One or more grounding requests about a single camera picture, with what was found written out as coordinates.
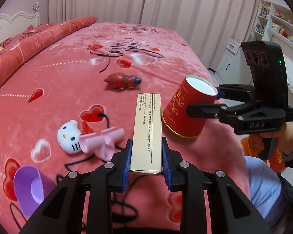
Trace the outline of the person's right hand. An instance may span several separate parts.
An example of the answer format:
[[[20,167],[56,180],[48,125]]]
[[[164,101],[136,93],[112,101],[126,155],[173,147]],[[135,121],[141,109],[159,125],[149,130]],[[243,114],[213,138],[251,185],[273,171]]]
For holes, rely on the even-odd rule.
[[[264,138],[276,139],[274,149],[282,151],[286,156],[293,153],[293,123],[284,123],[281,130],[277,132],[251,134],[249,144],[256,153],[260,153],[265,148],[263,143]]]

